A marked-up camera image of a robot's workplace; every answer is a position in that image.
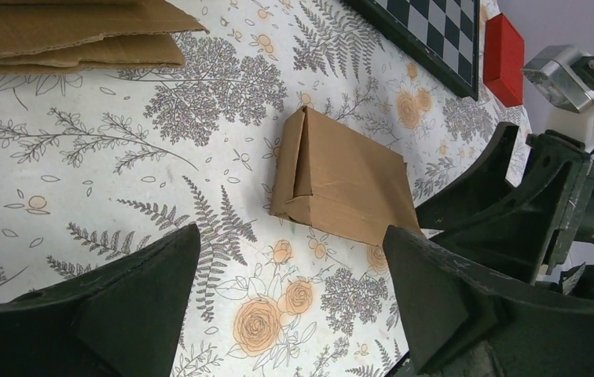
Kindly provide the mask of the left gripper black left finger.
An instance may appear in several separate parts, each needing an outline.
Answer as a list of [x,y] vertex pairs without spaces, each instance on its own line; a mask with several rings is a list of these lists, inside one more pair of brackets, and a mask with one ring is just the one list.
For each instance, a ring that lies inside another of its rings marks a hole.
[[167,376],[200,256],[187,225],[70,280],[0,303],[0,376]]

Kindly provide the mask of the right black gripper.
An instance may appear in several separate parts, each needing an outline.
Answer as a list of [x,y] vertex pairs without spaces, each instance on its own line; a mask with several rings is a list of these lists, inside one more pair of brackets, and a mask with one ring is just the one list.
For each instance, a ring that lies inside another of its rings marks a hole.
[[[531,134],[522,180],[507,179],[519,126],[500,122],[481,155],[459,177],[416,208],[432,241],[487,268],[531,284],[543,264],[571,241],[574,210],[592,191],[584,145],[556,132]],[[594,189],[574,238],[594,244]],[[594,265],[562,272],[557,291],[594,300]]]

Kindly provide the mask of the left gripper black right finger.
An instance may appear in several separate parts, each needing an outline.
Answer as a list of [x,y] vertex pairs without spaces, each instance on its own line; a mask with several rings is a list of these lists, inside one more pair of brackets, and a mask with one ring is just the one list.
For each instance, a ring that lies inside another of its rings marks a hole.
[[388,227],[383,251],[415,376],[594,376],[594,265],[528,284]]

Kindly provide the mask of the brown cardboard box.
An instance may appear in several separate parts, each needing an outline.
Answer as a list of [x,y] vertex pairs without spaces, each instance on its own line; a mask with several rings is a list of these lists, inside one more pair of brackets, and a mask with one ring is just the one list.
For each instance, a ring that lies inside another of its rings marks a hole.
[[373,246],[421,231],[402,155],[309,107],[284,123],[269,212]]

